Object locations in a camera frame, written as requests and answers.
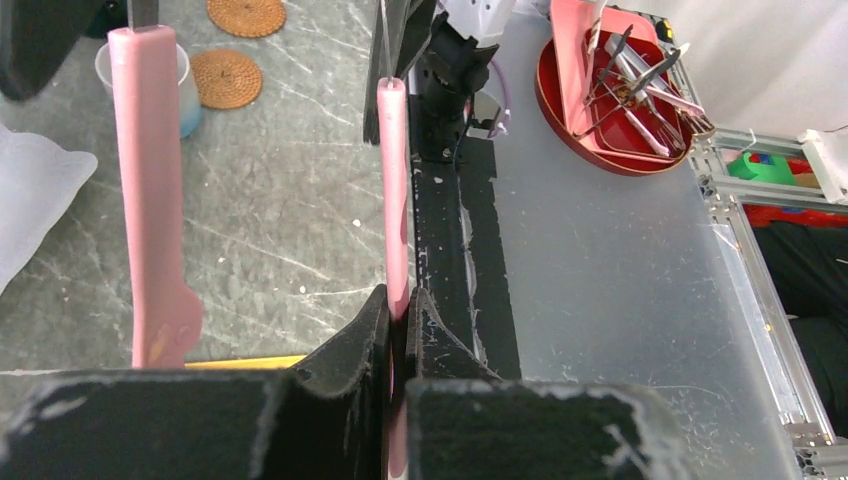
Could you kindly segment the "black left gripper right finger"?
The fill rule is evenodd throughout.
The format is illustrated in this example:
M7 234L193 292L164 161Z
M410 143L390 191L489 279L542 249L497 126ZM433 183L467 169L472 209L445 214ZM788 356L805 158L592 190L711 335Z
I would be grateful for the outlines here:
M691 479L680 428L653 390L507 380L442 321L408 309L405 472L411 479Z

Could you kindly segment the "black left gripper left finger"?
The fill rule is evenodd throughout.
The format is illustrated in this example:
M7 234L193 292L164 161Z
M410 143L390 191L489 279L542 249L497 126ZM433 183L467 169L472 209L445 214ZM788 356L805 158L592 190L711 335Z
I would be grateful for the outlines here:
M5 479L382 479L389 312L357 316L285 369L67 372L1 436Z

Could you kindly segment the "pink handled tongs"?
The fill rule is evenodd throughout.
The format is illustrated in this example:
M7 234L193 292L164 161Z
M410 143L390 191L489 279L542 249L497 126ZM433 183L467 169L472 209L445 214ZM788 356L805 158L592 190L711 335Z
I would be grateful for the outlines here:
M133 300L132 364L176 368L197 342L202 308L183 278L183 197L176 33L131 21L108 35ZM162 75L161 100L138 91L133 74ZM377 84L383 166L387 306L393 332L409 305L407 88Z

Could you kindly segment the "white three-tier dessert stand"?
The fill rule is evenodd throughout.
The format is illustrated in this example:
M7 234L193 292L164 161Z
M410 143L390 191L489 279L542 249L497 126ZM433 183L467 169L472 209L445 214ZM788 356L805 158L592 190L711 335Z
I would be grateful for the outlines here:
M98 166L38 134L1 127L1 288L34 256Z

